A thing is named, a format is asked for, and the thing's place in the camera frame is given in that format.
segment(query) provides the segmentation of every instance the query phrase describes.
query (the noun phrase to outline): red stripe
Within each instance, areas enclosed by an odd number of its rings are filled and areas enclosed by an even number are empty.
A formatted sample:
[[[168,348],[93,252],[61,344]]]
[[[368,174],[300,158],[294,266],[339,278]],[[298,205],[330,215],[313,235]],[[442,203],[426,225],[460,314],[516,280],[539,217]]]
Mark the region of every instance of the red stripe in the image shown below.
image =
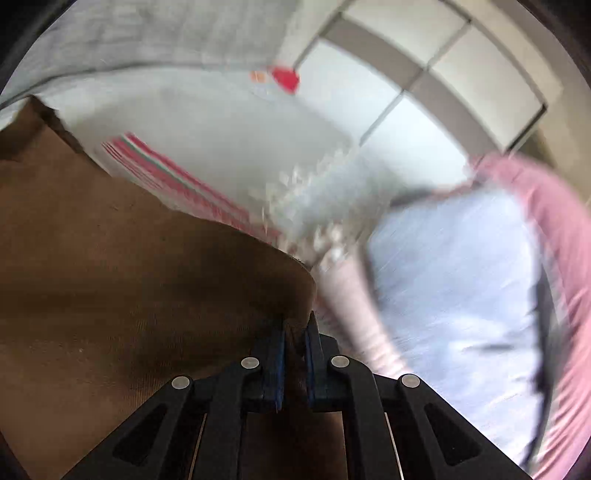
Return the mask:
[[[122,156],[112,145],[103,143],[102,147],[113,157],[123,168],[130,171],[138,180],[146,183],[150,187],[156,190],[162,190],[162,187],[154,182],[151,178],[144,174],[140,169],[136,168],[135,165],[130,163],[124,156]]]
[[[112,140],[112,144],[126,157],[134,161],[138,166],[150,172],[150,174],[152,174],[152,176],[154,176],[156,179],[162,182],[163,185],[167,186],[183,198],[192,201],[194,204],[203,205],[204,207],[208,208],[215,219],[218,219],[222,223],[232,225],[233,227],[247,232],[253,236],[263,239],[267,238],[266,235],[264,235],[261,232],[257,232],[251,225],[244,224],[241,221],[235,219],[230,213],[226,212],[214,203],[210,202],[203,195],[198,194],[197,192],[195,192],[195,190],[188,188],[182,182],[168,175],[166,172],[160,170],[156,165],[150,163],[148,160],[142,157],[142,155],[139,152],[134,151],[132,148],[126,145],[124,140],[117,138],[115,140]]]
[[[216,198],[220,202],[225,203],[226,206],[230,207],[231,209],[236,210],[240,214],[241,217],[244,217],[245,219],[248,219],[249,218],[248,212],[246,210],[240,208],[234,202],[232,202],[227,197],[225,197],[224,195],[222,195],[221,193],[219,193],[217,190],[211,188],[206,183],[204,183],[201,180],[198,180],[195,177],[193,177],[188,171],[186,171],[186,170],[182,169],[181,167],[179,167],[176,163],[174,163],[173,161],[171,161],[169,158],[167,158],[164,155],[162,155],[162,154],[160,154],[160,153],[152,150],[148,145],[146,145],[144,142],[142,142],[134,134],[132,134],[132,133],[126,133],[125,136],[136,147],[138,147],[139,149],[141,149],[144,152],[146,152],[149,156],[154,157],[154,158],[157,158],[158,160],[160,160],[164,165],[166,165],[168,168],[170,168],[171,170],[173,170],[174,172],[176,172],[178,175],[182,176],[182,178],[184,178],[185,180],[189,181],[190,183],[192,183],[196,187],[198,187],[198,188],[200,188],[200,189],[208,192],[208,194],[212,195],[214,198]]]

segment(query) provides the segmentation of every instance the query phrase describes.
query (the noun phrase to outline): white cabinet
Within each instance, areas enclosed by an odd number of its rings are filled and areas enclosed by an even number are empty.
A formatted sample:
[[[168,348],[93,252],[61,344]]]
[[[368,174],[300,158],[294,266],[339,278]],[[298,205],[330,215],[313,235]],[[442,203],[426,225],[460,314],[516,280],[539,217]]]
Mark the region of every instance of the white cabinet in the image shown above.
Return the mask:
[[[405,93],[362,147],[402,184],[449,187],[466,180],[466,153],[411,95]]]
[[[356,142],[400,92],[380,72],[326,40],[317,42],[298,73],[299,100]]]
[[[542,107],[519,70],[474,26],[433,66],[501,149]]]
[[[466,23],[439,0],[356,0],[344,16],[393,43],[422,65]]]

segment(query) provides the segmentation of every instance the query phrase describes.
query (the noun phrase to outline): black gripper frame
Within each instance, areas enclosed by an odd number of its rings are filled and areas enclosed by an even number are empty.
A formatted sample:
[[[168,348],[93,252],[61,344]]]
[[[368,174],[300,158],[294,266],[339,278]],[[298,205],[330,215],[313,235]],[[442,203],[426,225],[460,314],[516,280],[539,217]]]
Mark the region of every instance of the black gripper frame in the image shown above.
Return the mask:
[[[259,360],[255,368],[236,362],[214,377],[166,383],[62,480],[239,479],[246,415],[282,406],[283,329],[258,342],[251,355]],[[336,340],[318,333],[312,315],[309,406],[342,412],[349,479],[530,478],[422,380],[374,375],[349,357],[333,364],[336,356]]]

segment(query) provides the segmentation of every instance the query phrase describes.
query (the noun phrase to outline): metal rivet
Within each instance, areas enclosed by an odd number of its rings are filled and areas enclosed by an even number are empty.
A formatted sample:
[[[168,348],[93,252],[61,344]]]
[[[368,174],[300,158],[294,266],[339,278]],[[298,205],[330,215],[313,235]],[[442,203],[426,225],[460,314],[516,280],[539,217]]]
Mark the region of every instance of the metal rivet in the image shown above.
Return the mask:
[[[172,381],[173,388],[176,388],[177,390],[187,388],[190,383],[191,381],[187,377],[177,377]]]
[[[343,355],[337,355],[330,360],[330,363],[336,368],[345,368],[349,365],[349,359]]]
[[[421,380],[416,375],[408,374],[402,377],[402,384],[408,388],[417,388],[421,384]]]
[[[247,356],[246,358],[242,359],[242,362],[240,362],[240,364],[244,368],[248,368],[250,370],[252,368],[258,367],[259,361],[258,358],[254,358],[253,356]]]

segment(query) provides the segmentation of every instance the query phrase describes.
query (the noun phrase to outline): striped fabric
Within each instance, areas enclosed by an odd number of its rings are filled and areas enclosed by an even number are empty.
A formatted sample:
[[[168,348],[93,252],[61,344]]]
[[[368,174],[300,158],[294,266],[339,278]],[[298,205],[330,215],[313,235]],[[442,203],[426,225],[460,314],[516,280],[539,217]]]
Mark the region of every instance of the striped fabric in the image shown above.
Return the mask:
[[[276,230],[251,222],[249,212],[152,150],[134,134],[113,138],[104,142],[102,148],[134,182],[166,203],[189,215],[224,223],[271,245],[277,244]]]

